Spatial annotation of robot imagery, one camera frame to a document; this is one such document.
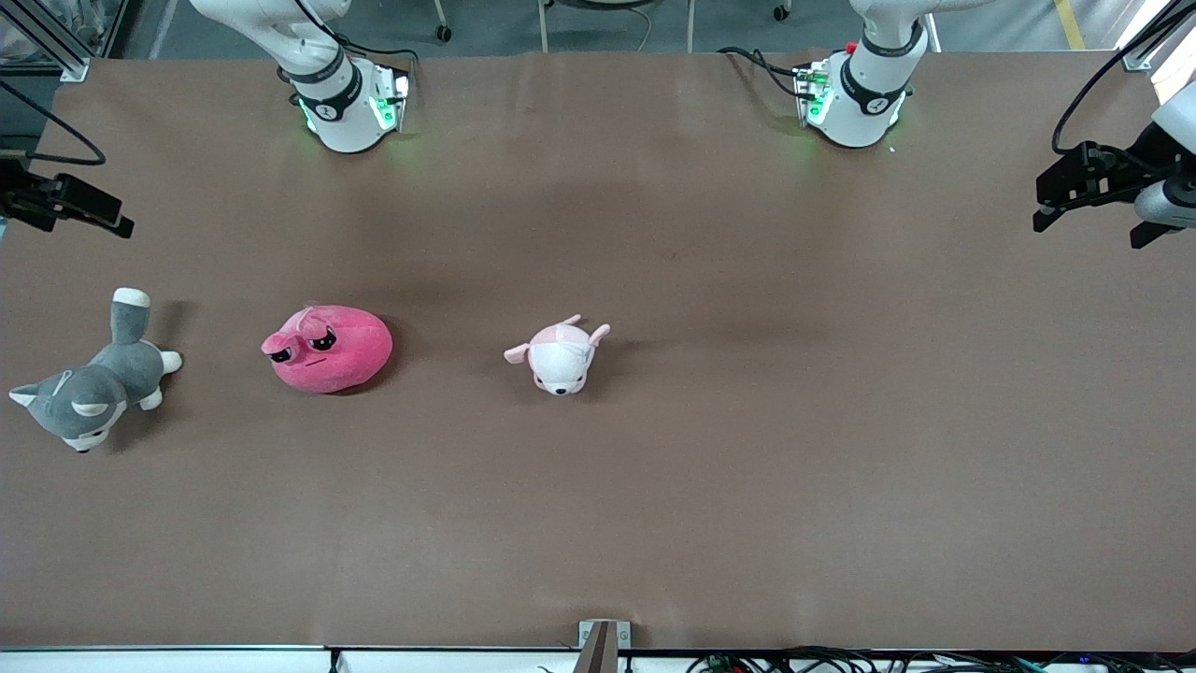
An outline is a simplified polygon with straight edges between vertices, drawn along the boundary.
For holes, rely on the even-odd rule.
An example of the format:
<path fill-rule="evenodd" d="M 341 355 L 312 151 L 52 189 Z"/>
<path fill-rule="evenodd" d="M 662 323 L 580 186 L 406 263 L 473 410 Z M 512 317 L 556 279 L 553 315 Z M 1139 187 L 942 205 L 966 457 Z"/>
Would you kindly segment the white stool frame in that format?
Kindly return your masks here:
<path fill-rule="evenodd" d="M 663 4 L 663 0 L 535 0 L 535 10 L 539 22 L 541 51 L 549 53 L 549 27 L 548 11 L 551 6 L 563 5 L 570 8 L 594 12 L 631 12 L 640 16 L 646 22 L 645 37 L 641 39 L 637 50 L 642 50 L 647 43 L 647 37 L 652 33 L 652 19 L 643 11 L 643 7 Z M 685 0 L 685 51 L 692 53 L 692 36 L 695 36 L 696 0 Z"/>

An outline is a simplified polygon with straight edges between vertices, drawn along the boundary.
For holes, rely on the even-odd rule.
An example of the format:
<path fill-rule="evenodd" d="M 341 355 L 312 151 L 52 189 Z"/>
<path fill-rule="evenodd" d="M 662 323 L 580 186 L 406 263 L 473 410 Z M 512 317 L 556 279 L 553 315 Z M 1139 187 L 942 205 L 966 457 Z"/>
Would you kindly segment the white table edge rail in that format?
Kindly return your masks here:
<path fill-rule="evenodd" d="M 634 673 L 1196 673 L 1188 651 L 631 648 Z M 0 649 L 0 673 L 573 673 L 579 649 L 94 646 Z"/>

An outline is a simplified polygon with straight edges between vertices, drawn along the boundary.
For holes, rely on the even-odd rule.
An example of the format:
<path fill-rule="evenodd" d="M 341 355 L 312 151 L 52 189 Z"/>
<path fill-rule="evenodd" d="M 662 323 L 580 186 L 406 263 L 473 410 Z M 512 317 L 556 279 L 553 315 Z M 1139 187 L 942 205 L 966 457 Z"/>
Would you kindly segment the pink round plush toy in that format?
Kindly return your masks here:
<path fill-rule="evenodd" d="M 260 351 L 291 388 L 332 394 L 376 377 L 392 357 L 392 331 L 372 312 L 316 304 L 269 334 Z"/>

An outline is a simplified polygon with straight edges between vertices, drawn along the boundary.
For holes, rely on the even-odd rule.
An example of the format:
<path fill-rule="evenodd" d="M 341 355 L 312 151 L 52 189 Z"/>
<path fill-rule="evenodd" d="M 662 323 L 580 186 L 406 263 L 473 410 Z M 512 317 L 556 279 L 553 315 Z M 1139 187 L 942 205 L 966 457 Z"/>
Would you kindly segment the grey husky plush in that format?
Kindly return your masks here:
<path fill-rule="evenodd" d="M 145 290 L 118 287 L 108 313 L 106 345 L 86 365 L 11 388 L 10 399 L 78 454 L 106 442 L 129 409 L 160 406 L 161 379 L 183 367 L 179 351 L 161 350 L 146 339 L 150 306 Z"/>

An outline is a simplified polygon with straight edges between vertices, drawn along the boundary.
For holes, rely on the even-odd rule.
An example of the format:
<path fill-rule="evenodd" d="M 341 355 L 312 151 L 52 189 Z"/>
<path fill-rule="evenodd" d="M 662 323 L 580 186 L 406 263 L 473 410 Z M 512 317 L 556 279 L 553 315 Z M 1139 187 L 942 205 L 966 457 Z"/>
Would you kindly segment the pink white puppy plush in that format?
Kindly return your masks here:
<path fill-rule="evenodd" d="M 541 329 L 527 342 L 504 351 L 509 365 L 527 365 L 533 372 L 535 387 L 556 394 L 576 394 L 585 387 L 594 350 L 611 331 L 599 324 L 593 332 L 581 328 L 584 318 L 570 316 Z"/>

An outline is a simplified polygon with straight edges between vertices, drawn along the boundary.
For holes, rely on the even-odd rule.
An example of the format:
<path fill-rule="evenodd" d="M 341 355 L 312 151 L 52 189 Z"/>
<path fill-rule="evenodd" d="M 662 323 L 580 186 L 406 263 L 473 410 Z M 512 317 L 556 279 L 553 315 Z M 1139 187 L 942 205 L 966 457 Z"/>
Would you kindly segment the aluminium frame profile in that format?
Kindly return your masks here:
<path fill-rule="evenodd" d="M 42 0 L 0 0 L 0 17 L 60 71 L 60 81 L 83 82 L 93 51 Z"/>
<path fill-rule="evenodd" d="M 1127 53 L 1122 65 L 1127 72 L 1147 72 L 1153 65 L 1163 65 L 1182 35 L 1196 22 L 1196 0 L 1131 0 L 1131 13 L 1123 26 L 1115 50 Z"/>

